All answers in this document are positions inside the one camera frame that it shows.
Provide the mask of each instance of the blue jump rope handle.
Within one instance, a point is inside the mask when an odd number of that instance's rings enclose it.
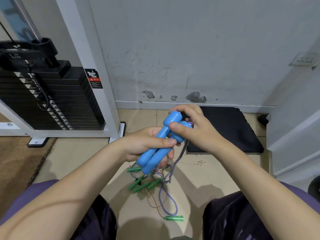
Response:
[[[182,120],[182,115],[178,111],[172,111],[166,119],[163,121],[164,127],[159,131],[157,137],[166,138],[170,133],[169,125],[171,122],[179,123]],[[145,153],[142,153],[141,157],[138,159],[137,163],[140,167],[144,167],[153,154],[157,151],[157,148],[151,148],[147,150]]]
[[[188,124],[188,122],[186,121],[181,121],[180,122],[181,125],[184,125],[186,127],[192,128],[192,126],[190,124]],[[176,139],[177,142],[182,143],[184,141],[184,138],[180,135],[178,135],[175,132],[171,132],[171,137],[170,139]],[[171,148],[160,148],[152,157],[151,159],[147,162],[147,164],[142,167],[142,172],[144,174],[149,174],[151,172],[151,170],[153,170],[158,163],[162,160],[162,158],[164,158],[170,151]]]

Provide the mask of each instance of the electrical outlet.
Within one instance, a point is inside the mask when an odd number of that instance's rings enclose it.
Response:
[[[300,52],[289,65],[310,67],[313,66],[318,61],[318,59],[318,53]]]

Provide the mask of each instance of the white metal frame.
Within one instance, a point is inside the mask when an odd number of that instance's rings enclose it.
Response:
[[[93,88],[93,93],[105,119],[104,129],[34,130],[0,100],[0,113],[12,122],[0,123],[0,136],[28,135],[33,139],[45,137],[110,137],[110,141],[114,141],[123,135],[124,124],[120,124],[89,0],[56,1],[83,68],[95,69],[100,76],[103,89]]]

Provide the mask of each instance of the forearm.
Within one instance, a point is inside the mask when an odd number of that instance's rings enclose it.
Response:
[[[0,227],[1,239],[70,239],[90,205],[123,163],[108,145]]]
[[[247,155],[223,140],[212,152],[274,239],[318,239],[320,216]]]

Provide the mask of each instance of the baseboard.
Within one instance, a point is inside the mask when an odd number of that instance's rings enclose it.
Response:
[[[115,104],[118,109],[172,109],[179,104],[177,102],[141,102],[141,101],[123,101],[116,100]],[[234,107],[240,109],[244,113],[264,113],[269,114],[276,106],[263,106],[263,105],[241,105],[241,104],[202,104],[195,103],[199,106],[215,106],[215,107]]]

